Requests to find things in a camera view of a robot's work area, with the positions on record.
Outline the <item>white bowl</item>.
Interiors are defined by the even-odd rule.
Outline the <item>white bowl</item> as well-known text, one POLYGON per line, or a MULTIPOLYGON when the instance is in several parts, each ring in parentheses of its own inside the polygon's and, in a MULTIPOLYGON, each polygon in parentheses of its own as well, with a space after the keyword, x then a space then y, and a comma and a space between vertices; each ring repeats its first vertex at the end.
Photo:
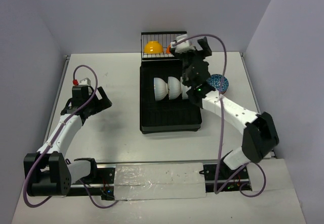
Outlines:
POLYGON ((168 84, 161 78, 153 79, 155 101, 163 100, 168 94, 168 84))
POLYGON ((186 100, 188 99, 188 94, 187 91, 190 90, 190 87, 187 87, 183 84, 183 78, 180 78, 180 84, 181 84, 181 95, 182 95, 182 99, 186 100))
POLYGON ((168 96, 169 100, 174 100, 182 93, 182 86, 176 77, 168 77, 168 96))

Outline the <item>orange bowl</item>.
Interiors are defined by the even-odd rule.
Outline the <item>orange bowl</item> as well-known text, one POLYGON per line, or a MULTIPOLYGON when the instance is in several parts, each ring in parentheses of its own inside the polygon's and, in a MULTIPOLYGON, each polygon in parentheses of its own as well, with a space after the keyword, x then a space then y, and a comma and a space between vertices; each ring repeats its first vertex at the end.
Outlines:
POLYGON ((172 52, 171 50, 173 49, 173 46, 171 44, 169 44, 166 48, 166 54, 170 55, 172 52))

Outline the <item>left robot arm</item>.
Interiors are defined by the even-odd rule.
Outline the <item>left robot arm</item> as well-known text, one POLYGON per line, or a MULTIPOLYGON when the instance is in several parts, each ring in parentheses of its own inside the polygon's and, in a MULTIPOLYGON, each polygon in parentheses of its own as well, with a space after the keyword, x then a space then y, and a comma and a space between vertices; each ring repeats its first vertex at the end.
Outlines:
POLYGON ((71 55, 57 126, 24 159, 23 198, 93 184, 102 163, 114 168, 115 202, 205 197, 211 134, 200 128, 200 108, 181 96, 154 98, 181 70, 179 61, 142 61, 138 53, 71 55))

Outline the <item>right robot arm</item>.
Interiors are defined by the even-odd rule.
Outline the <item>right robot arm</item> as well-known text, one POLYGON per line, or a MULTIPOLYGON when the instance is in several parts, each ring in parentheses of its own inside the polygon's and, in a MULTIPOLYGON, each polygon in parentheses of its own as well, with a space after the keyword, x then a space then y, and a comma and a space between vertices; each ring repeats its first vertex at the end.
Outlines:
POLYGON ((242 134, 242 144, 224 157, 220 157, 221 176, 231 179, 237 169, 249 162, 259 163, 279 143, 279 137, 272 116, 248 110, 226 98, 211 86, 209 64, 206 57, 212 51, 208 44, 208 35, 199 35, 197 50, 190 42, 188 35, 176 38, 172 45, 173 54, 182 61, 182 85, 188 87, 188 99, 198 107, 218 115, 222 122, 230 123, 242 134))

